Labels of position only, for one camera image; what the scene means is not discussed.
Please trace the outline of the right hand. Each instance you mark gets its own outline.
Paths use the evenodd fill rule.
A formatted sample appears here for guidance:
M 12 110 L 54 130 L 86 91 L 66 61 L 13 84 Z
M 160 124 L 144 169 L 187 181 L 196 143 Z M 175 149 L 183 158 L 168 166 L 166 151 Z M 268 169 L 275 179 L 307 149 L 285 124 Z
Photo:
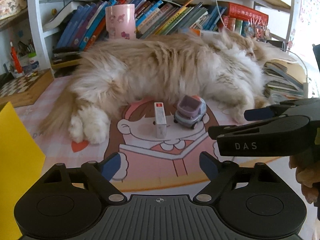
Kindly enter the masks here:
M 301 185 L 301 191 L 309 204 L 316 203 L 319 198 L 319 190 L 314 183 L 319 183 L 319 161 L 308 165 L 298 160 L 297 155 L 290 156 L 289 167 L 296 169 L 296 181 Z

